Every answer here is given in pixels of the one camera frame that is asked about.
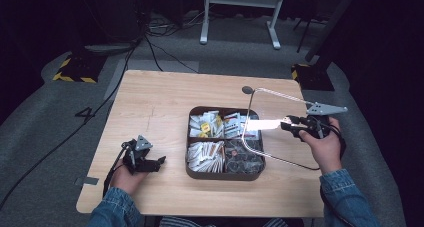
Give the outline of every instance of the wooden table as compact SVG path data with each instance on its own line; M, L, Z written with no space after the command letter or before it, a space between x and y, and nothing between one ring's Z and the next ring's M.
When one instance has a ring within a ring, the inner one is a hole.
M243 86L268 88L301 98L293 80L129 70L125 73L93 158L77 210L90 213L101 201L103 181L124 141L143 135L153 144L148 159L166 155L158 173L151 173L133 196L145 215L322 217L320 171L266 158L254 181L199 180L185 170L189 112L196 106L247 109ZM305 116L306 106L278 106L269 99L263 109ZM286 131L280 139L263 136L265 151L317 167L309 147Z

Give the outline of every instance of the blue denim jacket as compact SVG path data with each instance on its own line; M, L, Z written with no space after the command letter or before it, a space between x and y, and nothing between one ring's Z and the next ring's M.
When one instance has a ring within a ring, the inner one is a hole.
M320 181L328 202L349 223L356 227L380 226L347 170L327 173L320 177ZM327 207L324 208L324 219L326 226L346 226ZM93 210L88 226L140 226L141 221L142 216L131 197L120 189L110 188Z

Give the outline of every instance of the chair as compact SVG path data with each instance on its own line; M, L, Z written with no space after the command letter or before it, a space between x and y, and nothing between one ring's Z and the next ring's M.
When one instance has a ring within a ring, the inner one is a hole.
M299 26L299 24L304 21L307 22L306 27L303 31L302 38L300 39L299 46L297 48L297 53L299 53L300 48L302 47L305 36L308 32L309 25L311 23L315 24L326 24L330 20L337 6L341 0L300 0L302 2L303 14L297 22L293 30Z

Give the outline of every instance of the white metal stand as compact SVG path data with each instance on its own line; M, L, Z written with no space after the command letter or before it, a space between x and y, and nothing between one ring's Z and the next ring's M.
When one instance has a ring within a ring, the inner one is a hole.
M274 9L272 15L272 21L267 21L266 26L268 28L269 35L271 37L272 45L274 49L280 49L281 45L278 41L277 34L275 33L275 23L277 22L278 14L280 13L281 4L283 0L205 0L205 16L203 18L202 33L200 35L200 43L206 44L208 42L208 30L209 30L209 4L227 4L227 5L241 5L241 6L253 6Z

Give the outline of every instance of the person's left hand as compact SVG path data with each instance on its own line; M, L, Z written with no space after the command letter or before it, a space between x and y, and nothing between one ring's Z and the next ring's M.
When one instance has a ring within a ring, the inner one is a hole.
M146 176L149 174L148 172L136 172L134 175L132 175L127 169L127 166L123 165L122 159L118 161L116 166L121 167L119 167L115 173L113 173L110 186L122 189L129 195L135 193L141 181L143 181L143 179L146 178Z

